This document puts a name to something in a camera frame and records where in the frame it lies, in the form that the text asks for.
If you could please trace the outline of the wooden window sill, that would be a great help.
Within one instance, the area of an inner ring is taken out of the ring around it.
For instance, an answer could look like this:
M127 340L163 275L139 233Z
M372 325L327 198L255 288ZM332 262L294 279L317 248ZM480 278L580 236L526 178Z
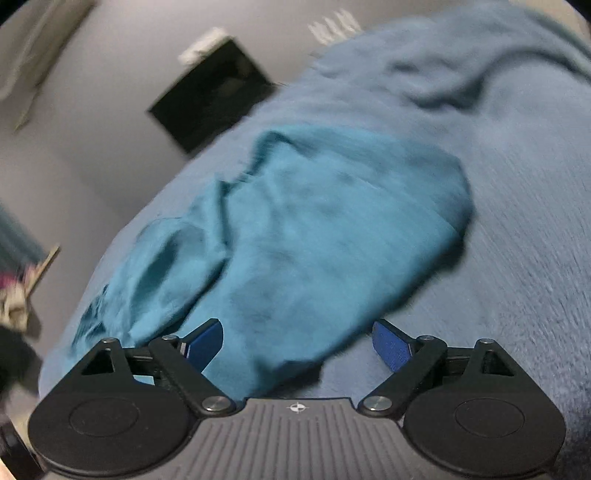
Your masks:
M59 244L54 245L43 261L27 270L24 283L25 294L27 297L30 297L35 291L39 282L43 279L44 275L51 267L60 251L61 246Z

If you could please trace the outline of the items on window sill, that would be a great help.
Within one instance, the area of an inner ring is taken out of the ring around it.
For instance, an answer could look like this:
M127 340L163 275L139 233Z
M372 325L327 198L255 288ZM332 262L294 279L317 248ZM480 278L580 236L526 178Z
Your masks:
M1 325L25 333L29 320L29 296L38 281L38 268L28 266L22 274L1 273Z

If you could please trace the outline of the black television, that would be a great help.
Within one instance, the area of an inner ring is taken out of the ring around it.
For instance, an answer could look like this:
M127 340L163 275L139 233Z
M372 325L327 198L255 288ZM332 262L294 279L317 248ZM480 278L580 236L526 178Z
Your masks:
M194 155L275 90L252 57L228 38L190 67L148 113L185 154Z

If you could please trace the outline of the blue bed blanket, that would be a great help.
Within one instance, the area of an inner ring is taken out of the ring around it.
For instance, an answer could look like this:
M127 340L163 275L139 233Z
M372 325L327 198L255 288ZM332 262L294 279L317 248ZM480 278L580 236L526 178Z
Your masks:
M505 1L397 21L322 55L198 154L115 237L87 306L150 221L214 170L245 168L256 135L293 120L360 126L457 156L476 204L463 258L394 323L464 344L498 339L562 411L560 479L590 475L590 49Z

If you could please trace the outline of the teal jacket garment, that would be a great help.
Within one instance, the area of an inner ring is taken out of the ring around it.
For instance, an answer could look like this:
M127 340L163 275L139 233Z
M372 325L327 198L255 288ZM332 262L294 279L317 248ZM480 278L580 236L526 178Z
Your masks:
M262 395L402 302L472 211L460 161L436 147L358 129L266 131L242 176L141 231L62 365L104 337L135 347L216 318L223 345L206 377L236 399Z

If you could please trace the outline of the teal curtain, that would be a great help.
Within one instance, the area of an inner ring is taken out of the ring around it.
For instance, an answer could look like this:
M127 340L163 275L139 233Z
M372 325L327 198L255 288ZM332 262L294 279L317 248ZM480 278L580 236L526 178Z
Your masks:
M29 265L41 263L47 256L43 247L11 213L0 206L1 271L19 273Z

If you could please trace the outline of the white box above television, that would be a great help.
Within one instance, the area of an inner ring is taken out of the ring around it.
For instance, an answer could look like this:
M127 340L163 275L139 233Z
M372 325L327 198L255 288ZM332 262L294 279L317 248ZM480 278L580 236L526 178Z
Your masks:
M221 47L229 39L228 31L221 27L213 27L197 38L190 47L185 49L177 57L178 62L185 67L195 65L217 48Z

